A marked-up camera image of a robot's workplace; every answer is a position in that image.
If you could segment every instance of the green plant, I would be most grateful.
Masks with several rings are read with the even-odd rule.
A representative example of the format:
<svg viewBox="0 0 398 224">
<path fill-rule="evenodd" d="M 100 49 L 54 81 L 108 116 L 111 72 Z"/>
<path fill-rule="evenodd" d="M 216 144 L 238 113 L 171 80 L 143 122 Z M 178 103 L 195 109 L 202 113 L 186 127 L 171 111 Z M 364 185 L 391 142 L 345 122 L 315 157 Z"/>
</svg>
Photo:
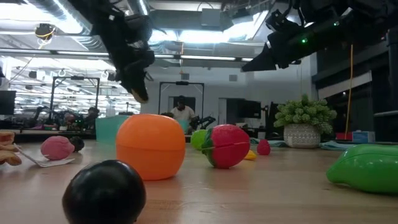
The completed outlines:
<svg viewBox="0 0 398 224">
<path fill-rule="evenodd" d="M 326 100 L 312 101 L 303 95 L 300 101 L 288 100 L 286 105 L 279 105 L 275 115 L 276 128 L 288 124 L 311 124 L 319 129 L 321 134 L 331 134 L 333 128 L 330 121 L 336 118 L 336 111 L 329 109 Z"/>
</svg>

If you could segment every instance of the green plastic pepper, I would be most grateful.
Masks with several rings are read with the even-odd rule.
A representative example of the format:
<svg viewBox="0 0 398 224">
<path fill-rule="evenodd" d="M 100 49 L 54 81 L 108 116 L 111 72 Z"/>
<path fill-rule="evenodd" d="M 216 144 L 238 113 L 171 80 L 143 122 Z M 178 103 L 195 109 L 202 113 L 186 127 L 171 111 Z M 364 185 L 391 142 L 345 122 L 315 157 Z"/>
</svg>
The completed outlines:
<svg viewBox="0 0 398 224">
<path fill-rule="evenodd" d="M 398 194 L 398 146 L 361 144 L 347 149 L 326 172 L 334 184 Z"/>
</svg>

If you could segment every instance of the black ball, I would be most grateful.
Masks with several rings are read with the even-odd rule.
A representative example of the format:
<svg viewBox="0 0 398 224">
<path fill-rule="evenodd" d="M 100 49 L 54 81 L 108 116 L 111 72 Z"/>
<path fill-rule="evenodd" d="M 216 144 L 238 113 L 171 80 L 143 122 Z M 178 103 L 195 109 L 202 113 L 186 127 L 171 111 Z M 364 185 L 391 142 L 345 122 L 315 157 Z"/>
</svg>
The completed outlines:
<svg viewBox="0 0 398 224">
<path fill-rule="evenodd" d="M 62 198 L 70 224 L 132 224 L 145 202 L 146 191 L 139 174 L 115 160 L 82 169 Z"/>
<path fill-rule="evenodd" d="M 79 152 L 85 147 L 85 142 L 80 137 L 72 137 L 69 142 L 75 147 L 73 152 Z"/>
</svg>

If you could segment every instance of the orange cord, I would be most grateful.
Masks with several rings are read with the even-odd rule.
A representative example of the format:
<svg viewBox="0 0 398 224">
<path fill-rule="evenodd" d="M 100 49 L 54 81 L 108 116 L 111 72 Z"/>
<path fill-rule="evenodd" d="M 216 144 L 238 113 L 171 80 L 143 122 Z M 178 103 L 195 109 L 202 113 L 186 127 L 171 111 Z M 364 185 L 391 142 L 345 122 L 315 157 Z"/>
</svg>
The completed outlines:
<svg viewBox="0 0 398 224">
<path fill-rule="evenodd" d="M 349 112 L 351 109 L 351 90 L 353 87 L 353 77 L 354 77 L 354 45 L 351 44 L 351 78 L 349 79 L 348 108 L 347 108 L 346 132 L 344 135 L 344 140 L 347 140 L 347 134 L 348 134 L 348 121 L 349 121 Z"/>
</svg>

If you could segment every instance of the small red toy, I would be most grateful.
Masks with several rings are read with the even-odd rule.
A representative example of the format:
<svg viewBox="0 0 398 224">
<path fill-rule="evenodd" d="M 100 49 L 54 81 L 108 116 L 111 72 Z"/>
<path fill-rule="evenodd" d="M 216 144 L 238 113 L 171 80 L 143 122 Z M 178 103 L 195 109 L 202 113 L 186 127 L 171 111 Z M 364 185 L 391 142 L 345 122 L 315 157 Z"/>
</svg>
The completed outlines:
<svg viewBox="0 0 398 224">
<path fill-rule="evenodd" d="M 266 139 L 260 140 L 257 146 L 257 153 L 263 156 L 268 156 L 271 153 L 271 147 Z"/>
<path fill-rule="evenodd" d="M 235 125 L 223 124 L 208 130 L 202 149 L 211 165 L 228 169 L 246 157 L 250 137 Z"/>
</svg>

